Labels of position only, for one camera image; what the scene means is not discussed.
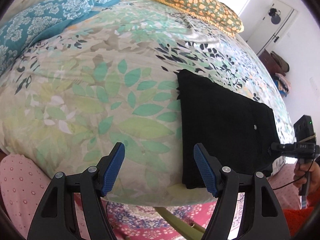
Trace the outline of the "person's right hand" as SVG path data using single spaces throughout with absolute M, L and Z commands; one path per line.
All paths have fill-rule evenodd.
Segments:
M 300 164 L 296 163 L 294 169 L 294 182 L 295 187 L 301 188 L 303 185 L 307 184 L 306 172 L 310 174 L 309 179 L 309 193 L 308 196 L 319 197 L 319 179 L 320 179 L 320 169 L 319 169 L 319 158 L 317 158 L 313 163 Z

